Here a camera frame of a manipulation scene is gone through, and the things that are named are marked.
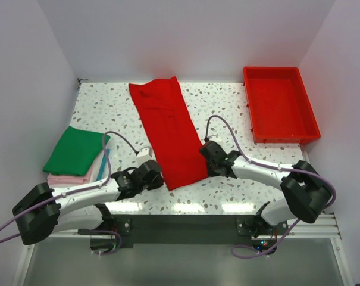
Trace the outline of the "red t shirt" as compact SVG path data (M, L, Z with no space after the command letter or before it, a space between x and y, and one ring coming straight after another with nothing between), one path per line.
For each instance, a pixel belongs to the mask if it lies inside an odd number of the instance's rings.
M202 146L176 77L129 84L130 96L172 191L208 177Z

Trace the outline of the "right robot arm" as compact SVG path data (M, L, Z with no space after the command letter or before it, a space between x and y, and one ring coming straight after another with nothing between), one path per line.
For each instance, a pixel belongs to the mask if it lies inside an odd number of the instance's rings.
M317 171L307 162L274 164L244 156L240 151L225 152L215 141L206 141L199 149L210 176L247 179L271 186L284 198L266 202L243 224L252 232L268 234L281 222L299 219L314 223L336 195Z

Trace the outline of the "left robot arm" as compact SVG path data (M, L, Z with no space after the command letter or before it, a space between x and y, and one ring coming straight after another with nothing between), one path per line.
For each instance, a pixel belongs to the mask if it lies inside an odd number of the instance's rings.
M94 229L106 234L112 228L106 203L133 198L163 184L160 165L148 160L139 167L85 185L50 188L46 182L38 184L16 204L12 213L25 245L41 242L54 232L74 229Z

